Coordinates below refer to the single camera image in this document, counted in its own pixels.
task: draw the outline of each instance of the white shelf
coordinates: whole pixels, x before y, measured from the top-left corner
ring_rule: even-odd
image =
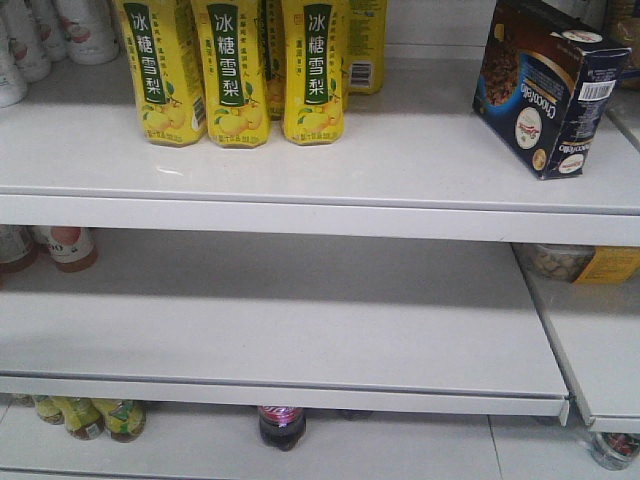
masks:
[[[622,285],[527,277],[585,423],[640,432],[640,277]]]
[[[500,479],[486,417],[376,412],[366,421],[349,422],[333,411],[311,411],[307,433],[283,453],[262,444],[257,414],[249,407],[154,405],[145,431],[130,444],[106,434],[80,442],[64,427],[40,421],[33,409],[11,407],[0,424],[0,444],[3,479],[25,469],[15,478],[55,473],[73,478]]]
[[[620,131],[640,151],[640,92],[616,91],[608,113]]]
[[[58,63],[0,111],[0,222],[640,245],[640,166],[615,126],[585,175],[537,181],[472,113],[478,70],[391,59],[336,144],[298,147],[274,125],[239,151],[151,146],[124,58]]]
[[[566,415],[507,244],[96,235],[90,270],[6,278],[0,391]]]

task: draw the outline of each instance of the plastic bottle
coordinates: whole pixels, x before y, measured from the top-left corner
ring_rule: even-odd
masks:
[[[71,60],[98,65],[118,56],[120,47],[107,0],[55,0],[55,6]]]
[[[51,0],[31,0],[31,10],[47,55],[52,62],[59,62],[67,56],[67,46],[60,30],[58,12]]]
[[[640,434],[596,432],[591,456],[607,470],[624,470],[640,453]]]
[[[142,402],[110,398],[92,398],[91,403],[104,419],[104,426],[111,438],[122,443],[140,436],[146,423]]]
[[[9,47],[23,78],[27,82],[37,82],[49,75],[51,60],[24,0],[6,0],[0,8],[0,16],[9,33]]]
[[[88,398],[51,397],[51,400],[62,411],[64,426],[72,437],[93,440],[104,430],[102,415]]]
[[[258,407],[260,436],[267,445],[287,452],[304,435],[307,421],[304,409],[299,407]]]
[[[9,50],[9,32],[0,16],[0,107],[18,103],[27,95],[27,82]]]
[[[51,258],[66,273],[79,272],[93,265],[98,258],[93,238],[85,227],[38,226],[47,239]]]
[[[54,405],[49,395],[34,395],[33,401],[35,402],[36,413],[41,420],[51,425],[64,423],[62,411]]]
[[[36,258],[38,251],[26,227],[0,225],[0,273],[24,270]]]

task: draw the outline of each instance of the cola bottle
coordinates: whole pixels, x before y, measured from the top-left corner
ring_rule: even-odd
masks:
[[[260,436],[267,445],[287,452],[295,447],[307,428],[300,407],[259,406]]]

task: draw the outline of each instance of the box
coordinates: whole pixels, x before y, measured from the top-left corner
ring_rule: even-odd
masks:
[[[498,0],[473,108],[538,178],[580,175],[629,53],[540,0]]]

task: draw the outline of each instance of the yellow label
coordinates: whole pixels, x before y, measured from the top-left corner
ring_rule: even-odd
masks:
[[[349,90],[375,93],[384,81],[387,0],[349,0]]]
[[[347,8],[347,0],[282,0],[287,53],[283,130],[294,143],[332,143],[344,131]]]
[[[224,147],[257,147],[270,117],[261,44],[261,0],[191,0],[207,94],[209,136]]]
[[[205,104],[189,0],[115,4],[145,135],[161,145],[197,142],[205,130]]]
[[[596,253],[574,283],[622,283],[640,268],[640,248],[596,247]]]
[[[263,44],[267,100],[272,118],[284,115],[286,62],[282,0],[262,0]]]

